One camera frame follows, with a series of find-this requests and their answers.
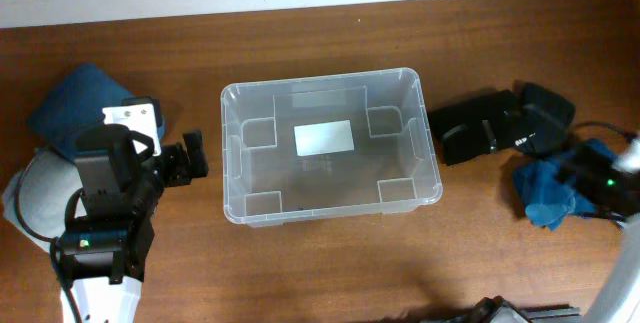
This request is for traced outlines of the teal blue garment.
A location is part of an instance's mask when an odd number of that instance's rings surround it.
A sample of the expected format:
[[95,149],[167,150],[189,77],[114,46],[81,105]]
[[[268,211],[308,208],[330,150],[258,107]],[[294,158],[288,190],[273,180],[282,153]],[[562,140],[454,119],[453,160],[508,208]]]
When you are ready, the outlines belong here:
[[555,231],[568,217],[603,219],[620,224],[625,221],[618,214],[604,214],[568,184],[556,180],[564,159],[573,156],[580,146],[589,146],[613,161],[617,155],[605,143],[590,139],[566,152],[536,160],[516,169],[512,174],[516,194],[532,225]]

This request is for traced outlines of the dark blue jeans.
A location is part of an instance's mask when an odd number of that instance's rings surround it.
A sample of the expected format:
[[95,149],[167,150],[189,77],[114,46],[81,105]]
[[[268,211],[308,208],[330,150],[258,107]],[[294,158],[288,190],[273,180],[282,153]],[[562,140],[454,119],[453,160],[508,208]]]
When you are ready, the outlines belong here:
[[159,101],[132,93],[93,64],[84,64],[54,87],[43,103],[27,118],[27,125],[51,143],[69,160],[106,157],[114,152],[109,145],[110,129],[103,110],[112,107],[151,104],[156,132],[142,141],[152,141],[154,150],[140,153],[142,160],[161,154],[159,140],[164,135],[164,118]]

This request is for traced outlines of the light blue jeans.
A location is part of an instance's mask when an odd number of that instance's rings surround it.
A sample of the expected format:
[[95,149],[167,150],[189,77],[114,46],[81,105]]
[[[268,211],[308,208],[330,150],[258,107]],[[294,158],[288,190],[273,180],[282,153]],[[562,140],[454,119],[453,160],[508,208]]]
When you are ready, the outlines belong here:
[[45,237],[60,236],[69,198],[82,186],[76,167],[45,151],[32,165],[20,189],[20,210],[27,225]]

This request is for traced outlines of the black garment with straps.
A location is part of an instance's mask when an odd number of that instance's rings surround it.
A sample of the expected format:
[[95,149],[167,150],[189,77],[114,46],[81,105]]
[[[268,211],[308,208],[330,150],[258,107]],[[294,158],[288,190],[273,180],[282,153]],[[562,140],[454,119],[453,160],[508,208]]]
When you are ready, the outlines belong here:
[[510,90],[471,98],[428,113],[446,165],[514,148],[532,132]]

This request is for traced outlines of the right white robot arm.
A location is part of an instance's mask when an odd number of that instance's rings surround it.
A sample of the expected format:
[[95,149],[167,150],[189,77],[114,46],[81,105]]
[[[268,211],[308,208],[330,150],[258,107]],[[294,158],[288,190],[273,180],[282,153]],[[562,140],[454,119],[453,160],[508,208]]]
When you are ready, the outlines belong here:
[[639,320],[639,142],[611,160],[582,146],[563,161],[556,179],[596,206],[591,214],[622,225],[623,245],[616,265],[583,323]]

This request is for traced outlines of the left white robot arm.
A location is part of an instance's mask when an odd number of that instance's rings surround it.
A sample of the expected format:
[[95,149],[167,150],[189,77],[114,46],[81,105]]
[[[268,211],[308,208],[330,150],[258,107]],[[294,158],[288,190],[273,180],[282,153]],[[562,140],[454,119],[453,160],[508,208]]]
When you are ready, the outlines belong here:
[[77,138],[82,186],[67,201],[64,231],[50,246],[69,319],[133,320],[159,199],[209,172],[201,131],[183,138],[156,150],[151,137],[120,124]]

